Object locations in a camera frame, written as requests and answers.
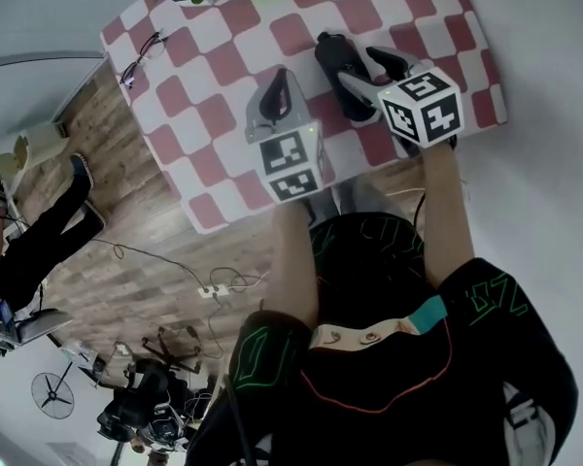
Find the table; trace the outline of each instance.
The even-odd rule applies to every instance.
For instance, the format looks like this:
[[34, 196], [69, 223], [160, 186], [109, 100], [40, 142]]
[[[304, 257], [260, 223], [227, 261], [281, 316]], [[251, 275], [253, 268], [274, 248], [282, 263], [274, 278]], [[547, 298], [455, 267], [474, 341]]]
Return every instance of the table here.
[[405, 158], [382, 123], [344, 118], [314, 47], [322, 31], [353, 40], [372, 76], [384, 70], [364, 52], [395, 47], [442, 68], [463, 92], [465, 135], [507, 121], [499, 77], [469, 0], [216, 0], [183, 7], [138, 0], [101, 38], [118, 74], [160, 31], [162, 55], [121, 87], [145, 140], [195, 229], [210, 233], [274, 206], [246, 142], [246, 105], [281, 66], [292, 70], [321, 120], [325, 184]]

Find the black shoe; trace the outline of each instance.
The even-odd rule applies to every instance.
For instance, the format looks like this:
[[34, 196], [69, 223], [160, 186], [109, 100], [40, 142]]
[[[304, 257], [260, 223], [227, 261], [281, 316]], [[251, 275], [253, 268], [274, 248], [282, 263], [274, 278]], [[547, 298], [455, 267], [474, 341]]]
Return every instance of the black shoe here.
[[69, 161], [74, 168], [74, 177], [80, 176], [87, 178], [90, 182], [90, 189], [93, 189], [95, 186], [95, 180], [93, 179], [93, 175], [90, 172], [90, 168], [88, 167], [88, 162], [86, 162], [85, 157], [81, 153], [72, 153], [69, 156]]
[[97, 217], [97, 220], [101, 224], [101, 229], [99, 230], [100, 232], [108, 225], [108, 222], [106, 222], [106, 218], [103, 217], [101, 213], [97, 211], [97, 209], [95, 209], [95, 206], [93, 206], [88, 200], [85, 200], [80, 209], [83, 213], [85, 213], [85, 215], [91, 213], [94, 214], [95, 217]]

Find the black pants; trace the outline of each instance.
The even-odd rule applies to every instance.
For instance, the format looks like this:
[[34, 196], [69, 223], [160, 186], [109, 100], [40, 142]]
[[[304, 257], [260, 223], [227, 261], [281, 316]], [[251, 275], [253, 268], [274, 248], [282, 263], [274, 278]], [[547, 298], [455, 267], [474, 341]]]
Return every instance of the black pants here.
[[63, 233], [85, 202], [88, 191], [88, 179], [75, 177], [56, 203], [9, 245], [0, 260], [0, 297], [13, 311], [26, 307], [50, 271], [103, 229], [95, 213], [87, 212], [78, 224]]

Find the power strip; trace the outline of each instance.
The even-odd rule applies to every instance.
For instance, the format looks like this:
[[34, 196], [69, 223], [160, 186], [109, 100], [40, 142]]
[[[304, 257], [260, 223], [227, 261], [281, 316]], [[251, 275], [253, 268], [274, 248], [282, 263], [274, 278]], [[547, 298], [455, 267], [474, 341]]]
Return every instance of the power strip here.
[[226, 287], [226, 284], [217, 284], [216, 286], [211, 286], [210, 284], [206, 284], [205, 291], [203, 288], [198, 288], [197, 291], [199, 295], [204, 299], [211, 299], [216, 293], [219, 297], [225, 297], [229, 294], [229, 289]]

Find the wooden floor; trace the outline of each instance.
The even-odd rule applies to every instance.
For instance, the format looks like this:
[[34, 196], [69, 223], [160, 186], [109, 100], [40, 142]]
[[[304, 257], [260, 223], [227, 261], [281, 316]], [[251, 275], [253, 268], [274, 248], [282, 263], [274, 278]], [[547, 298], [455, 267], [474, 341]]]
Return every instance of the wooden floor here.
[[[67, 150], [26, 174], [17, 192], [28, 222], [69, 186], [68, 156], [80, 151], [96, 179], [91, 200], [108, 219], [107, 229], [98, 238], [180, 261], [204, 282], [220, 266], [257, 277], [268, 271], [271, 214], [244, 219], [213, 235], [198, 235], [171, 194], [108, 65], [70, 104], [63, 121], [70, 136]], [[416, 161], [399, 163], [369, 178], [385, 193], [423, 186]], [[393, 199], [411, 215], [420, 196], [412, 192]], [[228, 283], [234, 276], [219, 271], [214, 280]], [[258, 307], [266, 280], [221, 298], [219, 310], [212, 299], [200, 298], [196, 281], [181, 268], [129, 250], [119, 260], [111, 246], [92, 242], [54, 269], [44, 305], [75, 318], [55, 333], [59, 341], [81, 339], [107, 361], [116, 341], [143, 353], [141, 339], [154, 339], [158, 327], [166, 329], [164, 338], [173, 351], [190, 351], [195, 342], [183, 329], [192, 326], [210, 356], [203, 363], [215, 370], [218, 363], [213, 357], [221, 351], [208, 318], [218, 311], [211, 326], [223, 350], [231, 351], [243, 319]], [[115, 354], [104, 381], [124, 383], [125, 364], [125, 358]]]

